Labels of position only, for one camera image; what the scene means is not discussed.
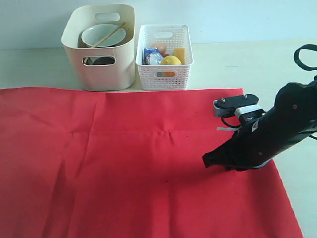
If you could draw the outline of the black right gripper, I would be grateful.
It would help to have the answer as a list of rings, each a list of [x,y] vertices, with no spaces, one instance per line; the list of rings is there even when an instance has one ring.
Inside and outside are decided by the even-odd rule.
[[[225,144],[202,156],[206,168],[226,171],[263,167],[277,154],[301,141],[301,121],[287,114],[265,114]]]

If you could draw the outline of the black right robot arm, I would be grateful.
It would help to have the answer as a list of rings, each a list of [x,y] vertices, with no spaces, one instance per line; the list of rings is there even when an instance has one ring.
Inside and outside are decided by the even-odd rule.
[[[265,111],[253,94],[225,97],[213,102],[232,137],[202,156],[205,167],[228,170],[259,169],[273,157],[317,131],[317,81],[290,82],[276,94],[273,107]]]

